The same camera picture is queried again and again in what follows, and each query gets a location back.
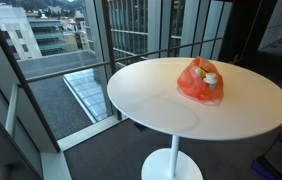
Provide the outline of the yellow capped bottle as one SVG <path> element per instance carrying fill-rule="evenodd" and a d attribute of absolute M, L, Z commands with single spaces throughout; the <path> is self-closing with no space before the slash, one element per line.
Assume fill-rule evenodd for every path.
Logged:
<path fill-rule="evenodd" d="M 207 71 L 206 69 L 204 69 L 203 67 L 200 67 L 200 69 L 201 69 L 201 71 L 202 71 L 203 74 L 208 73 L 208 71 Z"/>

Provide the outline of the orange plastic bag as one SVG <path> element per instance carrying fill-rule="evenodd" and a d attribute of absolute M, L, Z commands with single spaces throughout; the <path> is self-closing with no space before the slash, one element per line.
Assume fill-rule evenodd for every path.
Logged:
<path fill-rule="evenodd" d="M 208 73 L 215 73 L 217 78 L 216 87 L 209 89 L 207 83 L 203 81 L 205 75 L 201 71 L 202 77 L 195 73 L 196 67 L 203 67 Z M 177 79 L 178 88 L 186 96 L 199 101 L 219 100 L 223 95 L 223 77 L 219 74 L 216 66 L 209 60 L 197 56 L 181 73 Z"/>

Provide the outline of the clear bottle white cap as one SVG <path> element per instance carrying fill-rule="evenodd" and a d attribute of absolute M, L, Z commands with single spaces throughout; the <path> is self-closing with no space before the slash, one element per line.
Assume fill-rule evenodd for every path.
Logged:
<path fill-rule="evenodd" d="M 195 73 L 199 76 L 199 77 L 202 77 L 201 75 L 201 69 L 199 67 L 196 67 L 195 68 Z"/>

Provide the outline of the white capped bottle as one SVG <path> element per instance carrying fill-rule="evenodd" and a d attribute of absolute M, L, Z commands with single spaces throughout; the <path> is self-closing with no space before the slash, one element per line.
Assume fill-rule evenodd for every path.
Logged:
<path fill-rule="evenodd" d="M 213 90 L 217 84 L 217 78 L 215 73 L 207 73 L 203 79 L 205 83 L 208 84 L 209 89 Z"/>

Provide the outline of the dark window handrail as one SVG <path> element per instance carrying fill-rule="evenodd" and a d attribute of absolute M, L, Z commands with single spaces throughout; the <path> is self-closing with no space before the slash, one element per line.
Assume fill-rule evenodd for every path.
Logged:
<path fill-rule="evenodd" d="M 216 40 L 221 40 L 223 39 L 222 37 L 218 37 L 215 39 L 209 39 L 209 40 L 203 40 L 203 41 L 199 41 L 199 42 L 195 42 L 195 43 L 190 43 L 190 44 L 185 44 L 185 45 L 180 45 L 180 46 L 175 46 L 175 47 L 170 47 L 168 49 L 162 49 L 162 50 L 157 50 L 157 51 L 153 51 L 153 52 L 148 52 L 148 53 L 143 53 L 143 54 L 139 54 L 136 56 L 129 56 L 129 57 L 124 57 L 124 58 L 120 58 L 120 59 L 116 59 L 114 60 L 114 63 L 117 62 L 123 62 L 123 61 L 128 61 L 128 60 L 133 60 L 133 59 L 137 59 L 137 58 L 148 58 L 150 55 L 155 55 L 155 54 L 160 54 L 160 53 L 169 53 L 172 50 L 176 50 L 176 49 L 182 49 L 182 48 L 186 48 L 186 47 L 193 47 L 195 45 L 202 45 L 204 43 L 207 42 L 211 42 L 211 41 L 216 41 Z M 107 66 L 110 65 L 110 61 L 103 61 L 103 62 L 99 62 L 99 63 L 90 63 L 84 66 L 78 66 L 78 67 L 73 67 L 73 68 L 69 68 L 69 69 L 64 69 L 64 70 L 57 70 L 57 71 L 53 71 L 53 72 L 49 72 L 49 73 L 44 73 L 44 74 L 40 74 L 37 75 L 38 71 L 29 71 L 29 72 L 23 72 L 23 74 L 25 75 L 25 79 L 26 82 L 28 83 L 32 83 L 32 82 L 36 82 L 36 81 L 40 81 L 40 80 L 44 80 L 44 79 L 48 79 L 48 78 L 53 78 L 53 77 L 57 77 L 57 76 L 61 76 L 64 74 L 68 74 L 68 73 L 73 73 L 73 72 L 77 72 L 77 71 L 82 71 L 82 70 L 86 70 L 86 69 L 91 69 L 91 68 L 97 68 L 100 66 Z"/>

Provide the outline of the white round pedestal table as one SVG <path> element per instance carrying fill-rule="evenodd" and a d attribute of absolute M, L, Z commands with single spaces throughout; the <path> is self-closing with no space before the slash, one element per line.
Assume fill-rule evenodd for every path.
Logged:
<path fill-rule="evenodd" d="M 179 139 L 238 140 L 267 133 L 282 124 L 282 89 L 239 66 L 216 61 L 223 97 L 215 105 L 190 99 L 177 89 L 189 58 L 144 60 L 117 71 L 107 92 L 131 120 L 172 136 L 172 145 L 152 152 L 142 180 L 203 180 L 197 164 L 178 150 Z"/>

